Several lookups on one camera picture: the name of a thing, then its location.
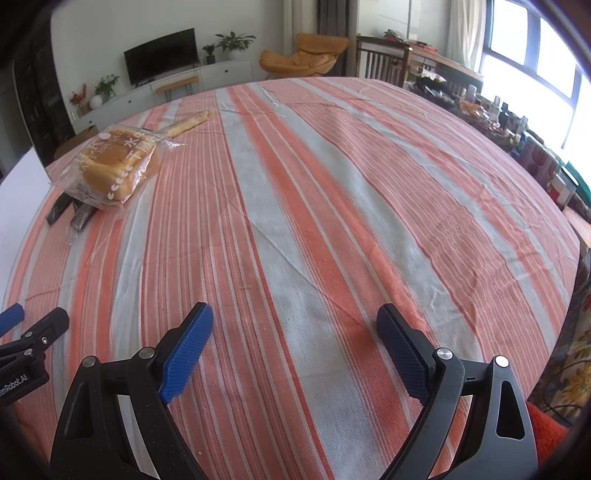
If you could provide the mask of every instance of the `orange striped tablecloth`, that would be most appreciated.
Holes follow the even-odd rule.
[[[229,87],[128,123],[204,109],[124,217],[99,212],[67,245],[72,210],[43,220],[54,189],[30,227],[4,299],[27,318],[6,339],[56,306],[71,318],[50,382],[22,400],[47,454],[81,359],[155,345],[197,301],[213,335],[171,411],[210,479],[380,477],[419,412],[376,337],[386,302],[462,358],[506,355],[531,391],[579,247],[508,155],[418,96],[352,78]]]

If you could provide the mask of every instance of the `plant pot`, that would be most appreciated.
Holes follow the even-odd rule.
[[[98,94],[95,95],[93,98],[91,98],[90,99],[90,102],[88,102],[88,105],[93,110],[96,110],[102,104],[103,104],[103,96],[102,95],[98,95]]]
[[[242,60],[246,58],[246,50],[228,50],[228,60]]]

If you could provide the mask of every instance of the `gray curtain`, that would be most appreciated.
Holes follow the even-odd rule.
[[[349,0],[318,0],[318,33],[337,37],[349,36]],[[347,51],[345,50],[328,75],[344,77],[346,72]]]

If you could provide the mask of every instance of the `blue gripper pad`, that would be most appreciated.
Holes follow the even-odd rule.
[[[6,335],[12,327],[22,322],[24,318],[25,310],[19,303],[15,303],[0,313],[0,337]]]
[[[212,308],[204,303],[190,319],[189,326],[164,363],[162,384],[158,393],[165,404],[169,404],[174,397],[183,393],[212,329]]]
[[[379,308],[376,320],[378,335],[394,362],[408,395],[425,406],[430,396],[429,365],[425,363],[418,349],[426,350],[427,346],[423,342],[422,345],[413,343],[421,342],[422,339],[414,335],[415,331],[406,324],[399,313],[400,320],[396,319],[392,309],[395,310],[391,304]]]

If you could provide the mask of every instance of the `tv stand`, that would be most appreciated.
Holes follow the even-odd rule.
[[[72,122],[77,134],[96,125],[103,130],[138,113],[177,98],[178,89],[185,87],[191,94],[253,81],[252,59],[224,61],[195,69],[182,70],[164,78],[152,80],[127,93],[117,95],[96,110]]]
[[[147,85],[149,83],[154,82],[155,80],[156,80],[156,78],[152,78],[152,79],[144,80],[143,82],[136,83],[135,84],[135,88],[143,87],[143,86],[145,86],[145,85]]]

